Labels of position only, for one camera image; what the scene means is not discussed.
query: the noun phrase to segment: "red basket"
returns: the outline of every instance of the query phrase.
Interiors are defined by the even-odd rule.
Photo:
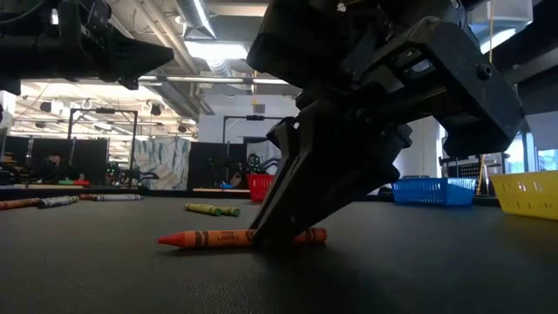
[[[248,188],[252,201],[263,201],[268,194],[269,187],[273,184],[272,174],[247,174]]]

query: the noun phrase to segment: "exposed pipe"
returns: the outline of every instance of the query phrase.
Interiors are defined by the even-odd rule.
[[[249,85],[288,85],[278,78],[212,77],[195,75],[144,75],[139,81],[145,82],[195,82],[209,84],[249,84]]]
[[[184,42],[182,40],[178,40],[176,38],[176,36],[174,35],[174,30],[168,25],[166,19],[160,13],[160,10],[155,6],[155,4],[153,4],[153,1],[152,0],[134,0],[134,2],[136,2],[136,3],[140,3],[140,1],[141,1],[141,3],[143,3],[146,6],[147,11],[155,17],[155,20],[157,22],[159,22],[159,25],[160,25],[160,27],[163,28],[163,31],[165,31],[168,34],[168,37],[171,39],[171,42],[173,42],[176,49],[180,52],[182,57],[186,60],[186,62],[190,66],[192,72],[194,74],[198,74],[200,71],[198,70],[198,67],[195,65],[195,62],[192,59],[192,56],[190,56],[190,54],[188,53],[188,51],[186,49],[186,46],[184,45]]]
[[[149,26],[149,28],[155,33],[155,36],[157,36],[157,38],[161,41],[161,43],[163,45],[165,45],[166,47],[172,48],[174,51],[177,51],[177,49],[175,47],[173,47],[173,45],[168,41],[167,37],[165,35],[163,35],[163,33],[160,31],[159,27],[157,27],[157,25],[155,25],[155,22],[151,19],[151,16],[147,13],[147,11],[143,7],[143,5],[141,5],[140,0],[132,0],[132,3],[133,3],[134,8],[138,11],[138,13],[146,21],[147,26]],[[182,68],[182,70],[184,70],[185,72],[196,73],[197,69],[195,69],[196,71],[194,69],[192,69],[192,67],[186,62],[186,60],[183,58],[183,56],[180,53],[175,53],[174,54],[174,59],[176,60],[176,62],[178,62],[178,64]]]
[[[250,77],[214,77],[214,76],[196,76],[196,75],[173,75],[173,74],[157,74],[157,75],[144,75],[139,77],[138,81],[164,83],[164,82],[189,82],[189,83],[208,83],[208,84],[249,84],[249,85],[288,85],[279,78],[250,78]],[[35,82],[46,83],[48,79],[34,78],[23,79],[22,82]],[[71,83],[63,78],[51,78],[51,84]],[[117,83],[103,82],[98,78],[82,78],[79,80],[80,84],[94,84],[94,85],[117,85]]]

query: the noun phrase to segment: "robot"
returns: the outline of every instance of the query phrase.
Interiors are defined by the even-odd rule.
[[[303,89],[300,113],[268,133],[282,152],[252,223],[254,242],[290,242],[361,195],[396,181],[412,142],[407,122],[433,116],[451,156],[505,150],[521,101],[467,24],[483,0],[273,0],[248,63]],[[138,87],[173,59],[124,37],[103,0],[4,0],[0,89],[20,79],[98,77]],[[51,21],[57,9],[58,24]],[[25,60],[14,62],[14,56]]]
[[[521,101],[480,53],[474,0],[275,0],[248,63],[303,89],[300,113],[268,133],[276,181],[251,228],[288,243],[360,196],[394,182],[407,122],[433,116],[451,156],[507,149]]]

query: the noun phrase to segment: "orange crayon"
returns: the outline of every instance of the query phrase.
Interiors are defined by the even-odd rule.
[[[182,231],[174,235],[159,238],[158,243],[186,249],[249,247],[252,246],[255,230],[209,230]],[[293,244],[325,242],[328,233],[323,228],[308,229],[293,240]]]
[[[0,210],[35,206],[40,201],[41,199],[39,198],[23,199],[23,200],[15,200],[15,201],[0,201]]]

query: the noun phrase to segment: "window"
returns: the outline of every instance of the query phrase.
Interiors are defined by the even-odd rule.
[[[539,171],[558,170],[558,149],[548,149],[538,153]]]
[[[525,172],[524,155],[523,155],[523,139],[521,134],[518,133],[512,144],[505,152],[509,155],[506,159],[506,173],[507,174],[520,174]]]

